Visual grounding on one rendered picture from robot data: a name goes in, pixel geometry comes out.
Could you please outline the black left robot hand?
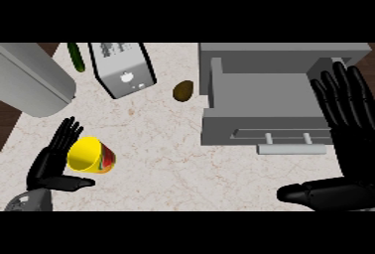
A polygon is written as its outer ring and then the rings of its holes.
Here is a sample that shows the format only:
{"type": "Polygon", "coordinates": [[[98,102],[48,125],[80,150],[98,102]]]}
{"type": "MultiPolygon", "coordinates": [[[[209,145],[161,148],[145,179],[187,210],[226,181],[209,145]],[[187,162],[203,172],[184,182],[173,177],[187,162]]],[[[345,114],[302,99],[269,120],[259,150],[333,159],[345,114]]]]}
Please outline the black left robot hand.
{"type": "Polygon", "coordinates": [[[94,187],[95,180],[64,174],[68,152],[79,141],[85,127],[76,117],[67,118],[57,130],[49,146],[42,150],[27,176],[27,190],[77,191],[94,187]]]}

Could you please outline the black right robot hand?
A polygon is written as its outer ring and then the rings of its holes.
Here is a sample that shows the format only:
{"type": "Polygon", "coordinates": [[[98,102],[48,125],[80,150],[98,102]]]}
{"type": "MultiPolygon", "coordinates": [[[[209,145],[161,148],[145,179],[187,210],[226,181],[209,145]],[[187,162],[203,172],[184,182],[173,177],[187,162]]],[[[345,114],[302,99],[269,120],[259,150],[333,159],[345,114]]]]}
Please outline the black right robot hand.
{"type": "Polygon", "coordinates": [[[278,200],[315,211],[375,208],[375,97],[359,68],[333,64],[311,81],[343,176],[288,185],[278,200]]]}

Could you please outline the yellow cup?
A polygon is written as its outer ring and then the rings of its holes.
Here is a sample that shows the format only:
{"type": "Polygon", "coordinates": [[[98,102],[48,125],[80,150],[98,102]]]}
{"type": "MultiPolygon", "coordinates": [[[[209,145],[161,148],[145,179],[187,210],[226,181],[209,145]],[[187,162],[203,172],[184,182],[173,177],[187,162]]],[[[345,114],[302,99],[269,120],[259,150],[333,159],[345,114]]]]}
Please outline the yellow cup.
{"type": "Polygon", "coordinates": [[[73,171],[105,174],[116,164],[116,153],[97,137],[83,137],[68,152],[68,167],[73,171]]]}

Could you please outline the grey open drawer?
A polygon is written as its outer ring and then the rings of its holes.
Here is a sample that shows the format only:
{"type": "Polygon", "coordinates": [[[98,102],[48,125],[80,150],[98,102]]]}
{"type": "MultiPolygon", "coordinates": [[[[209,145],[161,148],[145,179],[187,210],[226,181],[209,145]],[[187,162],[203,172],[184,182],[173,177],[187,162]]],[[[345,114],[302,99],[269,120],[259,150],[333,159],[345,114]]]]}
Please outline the grey open drawer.
{"type": "Polygon", "coordinates": [[[226,73],[223,60],[212,59],[210,107],[204,109],[201,144],[302,144],[309,135],[315,144],[330,145],[328,123],[311,80],[333,70],[339,58],[322,58],[306,73],[226,73]]]}

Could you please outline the pale grey rounded appliance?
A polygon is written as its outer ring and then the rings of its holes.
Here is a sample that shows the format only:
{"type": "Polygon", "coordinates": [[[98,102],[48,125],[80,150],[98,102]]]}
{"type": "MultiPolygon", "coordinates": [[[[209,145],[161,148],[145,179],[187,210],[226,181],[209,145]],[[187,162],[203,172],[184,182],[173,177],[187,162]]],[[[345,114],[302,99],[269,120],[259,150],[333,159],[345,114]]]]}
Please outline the pale grey rounded appliance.
{"type": "Polygon", "coordinates": [[[35,117],[73,102],[77,84],[37,43],[0,43],[0,100],[35,117]]]}

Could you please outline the grey cabinet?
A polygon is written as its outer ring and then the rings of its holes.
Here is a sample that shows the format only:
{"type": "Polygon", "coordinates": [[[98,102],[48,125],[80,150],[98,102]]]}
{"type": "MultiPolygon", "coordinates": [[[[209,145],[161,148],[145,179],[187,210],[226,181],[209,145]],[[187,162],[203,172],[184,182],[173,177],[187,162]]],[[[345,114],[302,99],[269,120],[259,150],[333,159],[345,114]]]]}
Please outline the grey cabinet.
{"type": "Polygon", "coordinates": [[[373,51],[367,43],[201,43],[198,49],[201,76],[212,59],[222,60],[225,73],[308,73],[321,59],[356,64],[373,51]]]}

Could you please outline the silver black-edged box appliance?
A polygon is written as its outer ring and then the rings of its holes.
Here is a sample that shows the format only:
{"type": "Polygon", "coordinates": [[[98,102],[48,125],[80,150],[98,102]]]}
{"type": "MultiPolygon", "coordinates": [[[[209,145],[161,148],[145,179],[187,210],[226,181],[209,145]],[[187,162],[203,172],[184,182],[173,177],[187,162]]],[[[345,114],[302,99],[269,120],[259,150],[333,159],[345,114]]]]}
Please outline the silver black-edged box appliance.
{"type": "Polygon", "coordinates": [[[144,43],[89,43],[94,74],[113,99],[157,83],[144,43]]]}

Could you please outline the green cucumber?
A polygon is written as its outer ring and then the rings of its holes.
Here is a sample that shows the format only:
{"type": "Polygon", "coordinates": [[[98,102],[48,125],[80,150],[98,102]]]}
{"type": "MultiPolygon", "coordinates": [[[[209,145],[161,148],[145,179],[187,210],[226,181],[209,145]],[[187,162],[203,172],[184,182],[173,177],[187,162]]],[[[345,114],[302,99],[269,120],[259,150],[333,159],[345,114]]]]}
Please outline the green cucumber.
{"type": "Polygon", "coordinates": [[[82,56],[82,51],[77,43],[68,43],[68,50],[73,59],[73,63],[79,72],[86,71],[86,64],[82,56]]]}

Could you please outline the brown potato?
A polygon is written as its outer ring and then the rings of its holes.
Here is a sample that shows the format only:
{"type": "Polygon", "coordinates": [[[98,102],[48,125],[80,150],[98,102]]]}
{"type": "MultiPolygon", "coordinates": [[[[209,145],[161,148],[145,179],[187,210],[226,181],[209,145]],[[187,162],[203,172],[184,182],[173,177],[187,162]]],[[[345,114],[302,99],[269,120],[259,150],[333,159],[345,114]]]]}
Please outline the brown potato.
{"type": "Polygon", "coordinates": [[[194,82],[184,80],[173,88],[173,98],[179,102],[187,102],[194,94],[194,82]]]}

